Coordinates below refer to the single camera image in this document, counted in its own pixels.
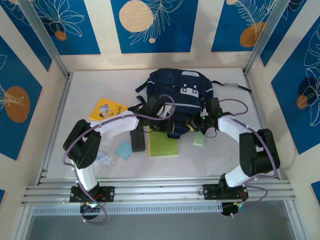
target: black remote control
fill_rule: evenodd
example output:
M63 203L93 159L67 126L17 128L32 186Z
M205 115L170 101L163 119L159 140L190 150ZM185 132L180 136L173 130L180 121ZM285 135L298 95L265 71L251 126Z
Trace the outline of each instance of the black remote control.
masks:
M146 150L144 127L138 125L135 130L130 131L132 152L143 152Z

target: blue sponge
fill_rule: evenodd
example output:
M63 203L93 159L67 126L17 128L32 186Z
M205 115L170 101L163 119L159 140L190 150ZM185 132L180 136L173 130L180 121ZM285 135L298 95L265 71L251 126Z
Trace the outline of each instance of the blue sponge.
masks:
M118 154L124 160L127 160L132 154L132 147L127 141L123 141L120 146L115 150L115 153Z

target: light green sticky note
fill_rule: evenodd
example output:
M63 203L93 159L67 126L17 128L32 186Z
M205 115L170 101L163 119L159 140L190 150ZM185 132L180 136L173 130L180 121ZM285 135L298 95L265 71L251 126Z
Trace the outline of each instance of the light green sticky note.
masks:
M168 138L164 132L153 131L148 134L150 157L178 155L177 139Z
M193 145L204 146L204 144L205 136L200 131L195 132L193 138Z

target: navy blue backpack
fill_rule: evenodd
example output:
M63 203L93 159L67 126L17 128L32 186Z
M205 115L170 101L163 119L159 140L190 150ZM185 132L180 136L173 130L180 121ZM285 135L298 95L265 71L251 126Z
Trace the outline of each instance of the navy blue backpack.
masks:
M168 137L179 139L190 128L186 126L188 119L205 108L205 101L214 96L211 81L197 71L161 68L150 74L148 80L138 87L138 93L146 87L147 98L166 94L175 101L175 112L170 121L175 124L174 132ZM137 96L145 103L142 96ZM172 105L169 98L164 97L165 104Z

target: yellow booklet cover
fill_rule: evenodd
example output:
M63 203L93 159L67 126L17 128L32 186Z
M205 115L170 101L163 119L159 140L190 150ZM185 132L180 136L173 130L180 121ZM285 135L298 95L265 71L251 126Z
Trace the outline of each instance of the yellow booklet cover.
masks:
M120 103L101 98L94 107L89 118L94 121L102 121L123 113L128 107Z

